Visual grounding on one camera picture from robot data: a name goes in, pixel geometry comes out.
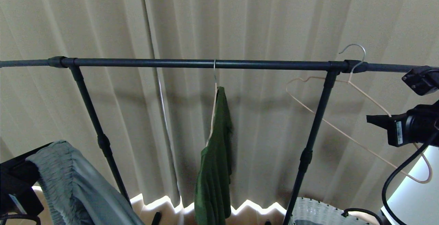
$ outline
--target metal hook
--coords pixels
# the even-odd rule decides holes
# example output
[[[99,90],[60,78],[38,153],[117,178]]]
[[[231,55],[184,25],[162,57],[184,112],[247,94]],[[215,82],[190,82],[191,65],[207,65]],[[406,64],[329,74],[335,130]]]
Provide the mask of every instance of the metal hook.
[[[351,70],[351,74],[354,72],[354,69],[357,67],[357,66],[359,66],[360,64],[362,64],[363,62],[364,62],[364,58],[366,58],[366,50],[364,49],[364,47],[363,46],[361,46],[360,44],[356,44],[356,43],[353,43],[353,44],[349,44],[349,45],[347,45],[346,47],[345,47],[345,49],[343,49],[339,54],[342,54],[345,50],[347,50],[348,49],[348,47],[350,47],[350,46],[358,46],[358,47],[361,47],[361,49],[363,50],[363,59],[361,60],[361,62],[360,63],[358,63],[358,64],[356,64],[353,68],[352,68],[352,70]]]
[[[215,83],[217,83],[217,81],[216,81],[216,59],[213,60],[213,77],[215,78]]]

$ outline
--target beige curtain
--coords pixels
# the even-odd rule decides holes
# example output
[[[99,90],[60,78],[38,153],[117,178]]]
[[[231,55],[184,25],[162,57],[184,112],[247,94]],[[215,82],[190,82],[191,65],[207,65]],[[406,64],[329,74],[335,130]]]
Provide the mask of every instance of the beige curtain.
[[[439,66],[439,0],[0,0],[1,60],[184,58],[366,61]],[[193,202],[200,152],[209,135],[211,69],[82,67],[85,82],[130,197]],[[76,84],[67,69],[2,68],[1,161],[66,139],[112,184]],[[286,206],[313,115],[285,92],[292,78],[324,72],[217,70],[234,123],[232,203]],[[391,113],[418,97],[401,73],[367,72],[353,81]],[[161,83],[163,104],[160,100]],[[290,90],[315,109],[321,81]],[[398,165],[414,147],[392,148],[365,122],[382,114],[337,84],[325,118]],[[339,208],[378,211],[392,168],[322,124],[300,195]],[[402,176],[393,182],[392,190]]]

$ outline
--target white basket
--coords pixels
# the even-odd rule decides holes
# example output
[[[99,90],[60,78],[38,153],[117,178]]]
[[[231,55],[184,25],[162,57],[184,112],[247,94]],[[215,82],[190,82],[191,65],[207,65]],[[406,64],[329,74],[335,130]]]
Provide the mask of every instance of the white basket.
[[[309,198],[297,198],[289,225],[367,225],[354,216],[342,216],[343,211]]]

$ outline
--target beige hanger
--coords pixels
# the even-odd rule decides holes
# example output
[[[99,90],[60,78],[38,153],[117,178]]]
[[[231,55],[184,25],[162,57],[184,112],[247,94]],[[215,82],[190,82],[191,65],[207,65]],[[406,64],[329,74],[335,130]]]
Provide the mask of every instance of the beige hanger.
[[[348,47],[350,46],[359,46],[362,48],[364,55],[363,55],[363,59],[361,60],[360,63],[356,64],[350,74],[349,74],[349,78],[347,81],[342,81],[342,80],[336,80],[336,82],[340,82],[340,83],[348,83],[349,85],[351,85],[352,87],[354,87],[358,92],[360,92],[362,95],[364,95],[365,97],[367,97],[369,100],[371,100],[373,103],[375,103],[381,110],[383,110],[389,117],[391,117],[392,115],[389,113],[389,111],[387,111],[387,109],[385,109],[381,104],[379,104],[376,100],[374,100],[372,97],[370,97],[370,95],[366,94],[364,91],[362,91],[360,88],[358,88],[358,86],[356,86],[354,83],[351,82],[352,79],[352,74],[354,72],[354,69],[356,67],[358,67],[360,64],[362,64],[364,62],[364,58],[366,57],[366,50],[364,49],[364,47],[362,47],[359,44],[349,44],[348,46],[345,47],[345,49],[343,49],[343,51],[341,51],[339,54],[343,53]],[[307,82],[310,79],[322,79],[325,80],[325,78],[319,77],[319,76],[309,76],[308,78],[306,78],[305,80],[303,80],[302,78],[295,78],[291,81],[289,81],[287,83],[287,85],[285,86],[285,89],[287,91],[287,93],[293,97],[294,100],[296,100],[300,105],[302,105],[304,108],[306,108],[308,111],[312,112],[313,114],[315,114],[315,111],[312,111],[312,109],[310,109],[309,107],[307,107],[305,104],[303,104],[300,100],[298,100],[296,97],[294,97],[289,91],[288,91],[288,85],[294,81],[300,80],[302,82]],[[340,132],[341,134],[343,134],[344,136],[346,136],[348,139],[352,140],[353,142],[355,142],[356,144],[358,144],[361,148],[364,148],[365,150],[367,150],[368,152],[372,153],[374,156],[378,157],[379,159],[383,160],[385,163],[389,164],[390,166],[394,167],[395,169],[397,168],[397,166],[395,166],[394,164],[392,164],[391,162],[387,161],[386,159],[382,158],[381,156],[379,156],[377,153],[373,152],[372,150],[369,150],[367,147],[361,145],[358,141],[356,141],[355,139],[353,139],[351,136],[347,135],[346,133],[344,133],[342,130],[340,130],[339,128],[337,128],[336,126],[334,126],[333,124],[331,124],[330,122],[328,122],[325,119],[322,119],[324,122],[326,122],[326,124],[330,125],[332,128],[334,128],[335,130],[337,130],[338,132]],[[428,178],[424,181],[418,180],[417,178],[409,175],[408,173],[401,171],[402,174],[406,175],[407,177],[411,178],[412,180],[421,183],[421,184],[426,184],[429,183],[431,181],[431,178],[433,177],[433,170],[431,168],[430,163],[428,162],[427,158],[424,156],[423,153],[421,153],[422,158],[424,159],[425,163],[427,164],[428,167]]]
[[[207,139],[206,146],[209,144],[213,133],[213,122],[215,121],[216,95],[218,94],[218,83],[216,81],[216,59],[213,61],[213,77],[215,78],[215,97],[213,99],[212,120],[210,121],[210,134]]]

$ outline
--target green garment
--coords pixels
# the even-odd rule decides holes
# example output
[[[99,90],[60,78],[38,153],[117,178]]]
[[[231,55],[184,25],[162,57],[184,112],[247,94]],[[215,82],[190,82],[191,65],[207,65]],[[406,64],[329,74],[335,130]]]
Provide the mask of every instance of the green garment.
[[[198,225],[225,225],[230,209],[232,174],[232,121],[224,87],[216,95],[213,132],[201,151],[201,168],[195,186],[195,218]]]

